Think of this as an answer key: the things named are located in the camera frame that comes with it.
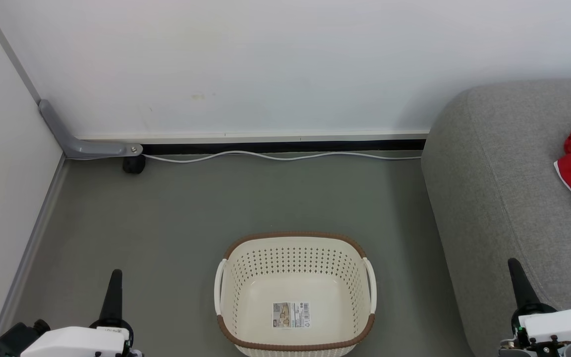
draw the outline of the gray metal bracket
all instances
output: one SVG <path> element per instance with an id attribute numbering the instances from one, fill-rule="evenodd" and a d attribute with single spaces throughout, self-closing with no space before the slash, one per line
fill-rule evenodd
<path id="1" fill-rule="evenodd" d="M 65 127 L 50 102 L 45 99 L 39 102 L 39 112 L 68 159 L 121 158 L 142 154 L 140 144 L 88 142 L 75 138 Z"/>

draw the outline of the gray baseboard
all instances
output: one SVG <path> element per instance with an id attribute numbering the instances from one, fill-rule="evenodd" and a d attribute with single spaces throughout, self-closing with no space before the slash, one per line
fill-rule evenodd
<path id="1" fill-rule="evenodd" d="M 6 332 L 7 329 L 12 327 L 16 321 L 13 321 L 14 315 L 16 314 L 16 308 L 18 307 L 21 294 L 23 292 L 23 287 L 25 287 L 25 282 L 30 273 L 30 267 L 34 261 L 34 257 L 38 250 L 39 244 L 41 243 L 41 238 L 45 232 L 46 226 L 50 221 L 50 216 L 54 210 L 56 201 L 58 199 L 61 188 L 63 187 L 63 181 L 66 177 L 68 165 L 65 164 L 65 156 L 61 156 L 61 160 L 57 165 L 57 169 L 52 178 L 52 183 L 50 183 L 50 188 L 46 194 L 46 198 L 43 201 L 43 206 L 39 211 L 39 216 L 32 229 L 32 234 L 30 239 L 28 239 L 28 244 L 23 252 L 23 257 L 19 267 L 14 274 L 14 280 L 8 291 L 6 301 L 1 310 L 0 314 L 0 336 Z"/>

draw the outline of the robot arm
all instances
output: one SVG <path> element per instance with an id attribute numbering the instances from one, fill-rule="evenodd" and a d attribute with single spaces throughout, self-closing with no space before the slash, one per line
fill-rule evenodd
<path id="1" fill-rule="evenodd" d="M 571 357 L 571 310 L 541 303 L 518 260 L 508 269 L 517 302 L 511 323 L 514 339 L 501 341 L 500 357 Z"/>
<path id="2" fill-rule="evenodd" d="M 17 323 L 0 337 L 0 357 L 143 357 L 122 319 L 122 271 L 113 271 L 100 316 L 89 327 L 50 330 L 43 320 L 34 327 Z"/>

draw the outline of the black baseboard strip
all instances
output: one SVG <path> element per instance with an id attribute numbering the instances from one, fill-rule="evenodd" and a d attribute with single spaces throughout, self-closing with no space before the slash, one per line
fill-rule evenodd
<path id="1" fill-rule="evenodd" d="M 373 151 L 422 150 L 424 139 L 317 142 L 252 142 L 236 144 L 145 144 L 143 154 L 181 155 L 217 154 L 223 151 L 310 152 L 310 151 Z"/>

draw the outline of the brown basket rim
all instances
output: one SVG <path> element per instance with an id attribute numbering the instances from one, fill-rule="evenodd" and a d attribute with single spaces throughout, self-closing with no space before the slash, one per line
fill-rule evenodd
<path id="1" fill-rule="evenodd" d="M 315 237 L 315 238 L 329 238 L 329 239 L 339 239 L 344 242 L 349 243 L 351 246 L 358 251 L 358 254 L 361 258 L 365 258 L 365 251 L 358 245 L 356 241 L 353 239 L 343 236 L 337 235 L 335 233 L 324 233 L 324 232 L 315 232 L 315 231 L 289 231 L 289 232 L 272 232 L 272 233 L 258 233 L 256 235 L 249 235 L 239 239 L 238 241 L 234 242 L 230 247 L 228 247 L 226 253 L 224 254 L 224 259 L 228 260 L 230 254 L 236 249 L 236 247 L 240 246 L 241 244 L 252 241 L 255 239 L 264 239 L 264 238 L 279 238 L 279 237 Z M 226 327 L 224 323 L 224 317 L 222 315 L 217 316 L 217 323 L 220 326 L 220 330 L 224 336 L 231 341 L 232 343 L 236 344 L 242 348 L 250 348 L 252 350 L 266 350 L 266 351 L 285 351 L 285 352 L 304 352 L 304 351 L 320 351 L 320 350 L 335 350 L 337 348 L 347 348 L 350 346 L 354 346 L 355 344 L 360 343 L 367 337 L 371 328 L 374 326 L 374 320 L 376 319 L 375 314 L 369 314 L 369 318 L 367 319 L 367 325 L 363 328 L 362 332 L 358 334 L 358 336 L 354 337 L 348 341 L 342 341 L 339 343 L 329 343 L 329 344 L 311 344 L 311 345 L 277 345 L 277 344 L 258 344 L 258 343 L 249 343 L 247 341 L 243 341 L 241 339 L 236 338 Z"/>

